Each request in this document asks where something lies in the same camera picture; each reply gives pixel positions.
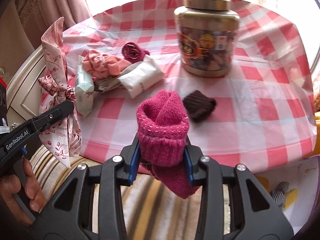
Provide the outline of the left hand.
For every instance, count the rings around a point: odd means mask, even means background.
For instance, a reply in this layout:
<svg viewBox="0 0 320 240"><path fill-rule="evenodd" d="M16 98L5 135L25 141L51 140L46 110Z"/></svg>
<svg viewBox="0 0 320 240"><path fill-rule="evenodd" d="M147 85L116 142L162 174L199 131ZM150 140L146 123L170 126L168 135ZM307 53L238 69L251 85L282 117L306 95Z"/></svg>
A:
<svg viewBox="0 0 320 240"><path fill-rule="evenodd" d="M23 159L23 170L27 176L25 184L25 194L29 198L30 208L40 213L44 206L47 204L46 197L41 189L39 182L37 181L35 174L32 171L32 166L29 160ZM1 195L12 212L17 221L23 225L33 224L30 217L20 208L18 203L13 197L13 194L17 194L21 190L21 183L18 176L12 174L1 178Z"/></svg>

